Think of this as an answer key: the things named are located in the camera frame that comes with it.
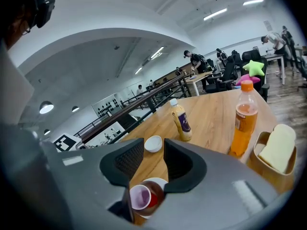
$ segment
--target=man in white shirt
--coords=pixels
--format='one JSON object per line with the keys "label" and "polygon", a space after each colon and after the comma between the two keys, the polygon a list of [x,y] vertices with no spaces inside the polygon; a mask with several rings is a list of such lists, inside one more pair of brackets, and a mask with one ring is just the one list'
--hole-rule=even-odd
{"label": "man in white shirt", "polygon": [[[284,67],[287,67],[287,58],[291,59],[291,52],[289,47],[286,45],[286,42],[279,36],[278,33],[269,33],[266,36],[261,37],[261,41],[263,44],[271,42],[275,49],[275,54],[283,55]],[[282,75],[282,61],[280,59],[277,60],[279,67],[279,76]],[[293,62],[290,60],[291,67],[293,69]]]}
{"label": "man in white shirt", "polygon": [[142,94],[142,93],[143,93],[142,86],[139,85],[139,87],[138,87],[138,89],[137,89],[137,91],[136,91],[136,95],[139,95],[139,94]]}

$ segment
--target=orange juice bottle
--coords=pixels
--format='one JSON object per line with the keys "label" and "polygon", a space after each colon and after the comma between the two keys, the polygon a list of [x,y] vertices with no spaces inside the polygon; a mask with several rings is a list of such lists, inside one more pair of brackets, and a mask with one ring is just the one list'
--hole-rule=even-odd
{"label": "orange juice bottle", "polygon": [[257,121],[258,108],[253,89],[251,80],[241,82],[242,93],[236,105],[235,135],[230,148],[230,154],[237,157],[241,157],[248,148]]}

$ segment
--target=bread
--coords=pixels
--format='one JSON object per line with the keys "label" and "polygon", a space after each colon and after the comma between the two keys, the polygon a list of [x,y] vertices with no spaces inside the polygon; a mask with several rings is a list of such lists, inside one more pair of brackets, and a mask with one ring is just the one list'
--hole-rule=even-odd
{"label": "bread", "polygon": [[291,127],[277,125],[258,156],[277,171],[285,173],[295,146],[295,138],[295,131]]}

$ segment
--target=pink toy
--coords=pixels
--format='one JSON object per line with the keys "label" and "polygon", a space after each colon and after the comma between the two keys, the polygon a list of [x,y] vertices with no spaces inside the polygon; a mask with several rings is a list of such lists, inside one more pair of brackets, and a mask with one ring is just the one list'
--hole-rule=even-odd
{"label": "pink toy", "polygon": [[245,74],[243,75],[239,81],[236,83],[236,86],[241,86],[241,82],[243,80],[252,80],[253,81],[253,84],[255,84],[256,82],[260,82],[260,79],[257,78],[257,77],[250,77],[249,74]]}

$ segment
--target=white lid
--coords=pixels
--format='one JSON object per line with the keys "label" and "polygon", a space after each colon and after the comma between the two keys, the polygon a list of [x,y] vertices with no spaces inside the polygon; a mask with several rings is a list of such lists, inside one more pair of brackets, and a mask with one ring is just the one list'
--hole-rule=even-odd
{"label": "white lid", "polygon": [[177,105],[177,104],[178,104],[178,101],[177,101],[176,98],[174,98],[174,99],[171,99],[171,100],[169,101],[169,103],[170,103],[171,105]]}

